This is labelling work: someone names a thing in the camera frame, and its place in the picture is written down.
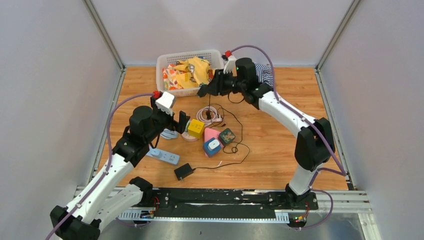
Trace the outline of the yellow cube socket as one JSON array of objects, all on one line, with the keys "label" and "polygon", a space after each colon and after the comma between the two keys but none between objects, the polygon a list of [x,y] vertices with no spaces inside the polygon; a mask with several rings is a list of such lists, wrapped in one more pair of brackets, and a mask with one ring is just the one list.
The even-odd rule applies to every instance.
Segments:
[{"label": "yellow cube socket", "polygon": [[204,128],[204,122],[192,119],[187,127],[187,132],[189,136],[200,139],[203,136]]}]

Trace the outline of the pink triangular power strip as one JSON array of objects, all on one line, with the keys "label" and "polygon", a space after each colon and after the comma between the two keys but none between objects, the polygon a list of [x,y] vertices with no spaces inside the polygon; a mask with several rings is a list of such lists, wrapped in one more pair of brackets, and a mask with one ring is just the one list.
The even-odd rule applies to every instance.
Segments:
[{"label": "pink triangular power strip", "polygon": [[207,142],[212,138],[218,139],[220,135],[220,131],[213,128],[205,128],[203,131],[203,142]]}]

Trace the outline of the white cube charger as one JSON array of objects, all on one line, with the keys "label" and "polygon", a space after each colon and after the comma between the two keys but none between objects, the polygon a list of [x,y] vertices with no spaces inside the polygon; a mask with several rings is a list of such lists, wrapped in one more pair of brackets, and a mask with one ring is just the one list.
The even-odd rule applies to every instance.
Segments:
[{"label": "white cube charger", "polygon": [[210,151],[214,151],[215,149],[219,149],[221,147],[221,144],[219,140],[217,140],[216,138],[212,138],[207,146]]}]

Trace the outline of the blue cube socket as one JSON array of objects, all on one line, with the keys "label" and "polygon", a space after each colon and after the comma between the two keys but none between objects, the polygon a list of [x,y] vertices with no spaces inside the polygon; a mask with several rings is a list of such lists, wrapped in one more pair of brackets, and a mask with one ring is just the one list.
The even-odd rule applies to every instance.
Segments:
[{"label": "blue cube socket", "polygon": [[208,140],[207,142],[205,142],[204,144],[203,144],[203,150],[204,150],[204,152],[205,152],[205,154],[210,158],[210,157],[212,157],[212,156],[214,156],[214,155],[216,155],[220,150],[221,150],[221,146],[220,146],[220,148],[217,148],[217,149],[215,149],[215,150],[209,150],[208,149],[208,143],[211,141],[211,139],[210,140]]}]

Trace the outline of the light blue charger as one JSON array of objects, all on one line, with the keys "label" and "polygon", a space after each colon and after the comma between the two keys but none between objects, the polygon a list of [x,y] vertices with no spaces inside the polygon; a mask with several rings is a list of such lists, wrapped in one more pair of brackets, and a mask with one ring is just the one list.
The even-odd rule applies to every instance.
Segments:
[{"label": "light blue charger", "polygon": [[149,153],[153,158],[160,158],[162,156],[162,151],[157,148],[150,149]]}]

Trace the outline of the dark green adapter plug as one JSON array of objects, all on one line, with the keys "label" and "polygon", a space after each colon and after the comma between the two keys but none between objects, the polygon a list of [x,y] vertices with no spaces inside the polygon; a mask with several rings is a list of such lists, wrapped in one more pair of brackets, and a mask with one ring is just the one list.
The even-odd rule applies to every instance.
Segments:
[{"label": "dark green adapter plug", "polygon": [[233,133],[233,131],[230,128],[224,129],[222,132],[218,135],[218,140],[223,146],[227,146],[228,144],[232,143],[236,138],[236,135]]}]

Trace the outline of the black power adapter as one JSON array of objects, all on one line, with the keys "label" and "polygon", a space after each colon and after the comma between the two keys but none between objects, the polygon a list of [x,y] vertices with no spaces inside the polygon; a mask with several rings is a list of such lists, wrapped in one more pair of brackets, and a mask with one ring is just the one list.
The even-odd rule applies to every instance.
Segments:
[{"label": "black power adapter", "polygon": [[194,173],[194,169],[191,167],[189,163],[186,163],[174,170],[174,174],[178,181],[183,181],[184,178],[190,176]]}]

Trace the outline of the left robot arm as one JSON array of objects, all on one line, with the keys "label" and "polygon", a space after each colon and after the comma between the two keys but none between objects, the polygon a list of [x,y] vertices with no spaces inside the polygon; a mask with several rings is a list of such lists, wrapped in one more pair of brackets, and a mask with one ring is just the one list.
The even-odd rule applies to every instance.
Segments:
[{"label": "left robot arm", "polygon": [[152,148],[153,140],[169,129],[182,134],[190,120],[180,111],[174,119],[171,108],[158,104],[152,97],[150,106],[133,110],[129,124],[110,156],[93,180],[66,206],[55,206],[50,212],[52,233],[63,240],[96,240],[105,227],[128,208],[149,206],[156,202],[153,185],[141,177],[129,181],[123,190],[109,197],[115,186],[131,172]]}]

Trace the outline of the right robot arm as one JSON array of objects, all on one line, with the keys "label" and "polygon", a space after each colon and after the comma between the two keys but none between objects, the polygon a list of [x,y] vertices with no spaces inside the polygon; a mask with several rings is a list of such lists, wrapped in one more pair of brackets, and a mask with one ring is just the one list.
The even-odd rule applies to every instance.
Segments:
[{"label": "right robot arm", "polygon": [[310,192],[318,169],[335,154],[331,124],[324,117],[316,119],[301,112],[269,84],[261,83],[250,58],[234,60],[234,64],[236,75],[222,69],[216,70],[208,84],[201,84],[197,95],[240,93],[246,103],[275,118],[295,136],[294,157],[298,166],[285,188],[285,201],[290,208],[298,209],[305,203],[305,195]]}]

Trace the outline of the round pink power strip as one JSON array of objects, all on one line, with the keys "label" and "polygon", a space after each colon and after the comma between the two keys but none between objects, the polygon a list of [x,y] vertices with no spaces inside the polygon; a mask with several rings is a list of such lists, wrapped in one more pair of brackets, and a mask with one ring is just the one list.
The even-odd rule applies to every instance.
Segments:
[{"label": "round pink power strip", "polygon": [[187,142],[195,142],[198,140],[197,137],[191,136],[187,131],[183,132],[181,137]]}]

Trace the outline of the yellow patterned clothes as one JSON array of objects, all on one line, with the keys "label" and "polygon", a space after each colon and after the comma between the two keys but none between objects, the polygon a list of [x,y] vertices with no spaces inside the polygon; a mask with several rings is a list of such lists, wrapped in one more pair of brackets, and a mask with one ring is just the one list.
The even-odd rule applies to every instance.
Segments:
[{"label": "yellow patterned clothes", "polygon": [[216,69],[204,57],[195,56],[187,60],[177,60],[162,68],[164,89],[182,90],[198,88],[208,84],[214,77]]}]

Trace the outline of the white power strip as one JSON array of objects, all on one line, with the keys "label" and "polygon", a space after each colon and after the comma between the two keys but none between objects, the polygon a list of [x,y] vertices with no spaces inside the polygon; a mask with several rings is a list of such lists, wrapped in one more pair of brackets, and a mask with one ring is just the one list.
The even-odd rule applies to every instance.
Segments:
[{"label": "white power strip", "polygon": [[162,162],[174,165],[174,166],[176,166],[180,161],[180,156],[178,154],[174,154],[174,153],[171,153],[171,152],[168,152],[168,151],[161,150],[161,157],[160,158],[152,157],[149,152],[146,154],[148,157],[151,157],[153,159],[156,159],[156,160],[159,160],[159,161],[162,161]]}]

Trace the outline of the blue white striped cloth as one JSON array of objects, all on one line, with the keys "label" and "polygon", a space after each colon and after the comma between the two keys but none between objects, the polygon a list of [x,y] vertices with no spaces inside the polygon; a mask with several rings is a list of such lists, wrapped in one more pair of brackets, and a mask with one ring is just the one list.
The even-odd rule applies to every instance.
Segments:
[{"label": "blue white striped cloth", "polygon": [[270,65],[265,65],[265,64],[258,64],[255,63],[255,70],[256,70],[256,75],[258,77],[258,82],[260,84],[267,84],[269,85],[271,88],[274,87],[274,75],[273,75],[273,69],[271,68]]}]

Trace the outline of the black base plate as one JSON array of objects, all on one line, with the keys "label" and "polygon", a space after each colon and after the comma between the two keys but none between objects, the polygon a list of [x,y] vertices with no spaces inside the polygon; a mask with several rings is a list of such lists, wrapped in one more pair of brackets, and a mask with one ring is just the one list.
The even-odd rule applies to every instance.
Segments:
[{"label": "black base plate", "polygon": [[134,207],[157,219],[275,220],[278,211],[305,214],[319,205],[313,192],[294,197],[284,190],[155,188]]}]

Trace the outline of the aluminium frame rail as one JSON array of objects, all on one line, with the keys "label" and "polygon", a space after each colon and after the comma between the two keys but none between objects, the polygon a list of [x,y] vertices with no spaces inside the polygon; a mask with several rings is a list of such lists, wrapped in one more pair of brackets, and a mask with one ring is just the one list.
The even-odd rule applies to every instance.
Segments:
[{"label": "aluminium frame rail", "polygon": [[98,13],[94,3],[92,0],[82,0],[84,3],[90,17],[92,18],[99,34],[101,35],[105,45],[107,46],[109,52],[111,53],[116,65],[120,69],[121,72],[125,70],[125,64],[123,63],[117,48],[115,47],[102,19],[100,14]]}]

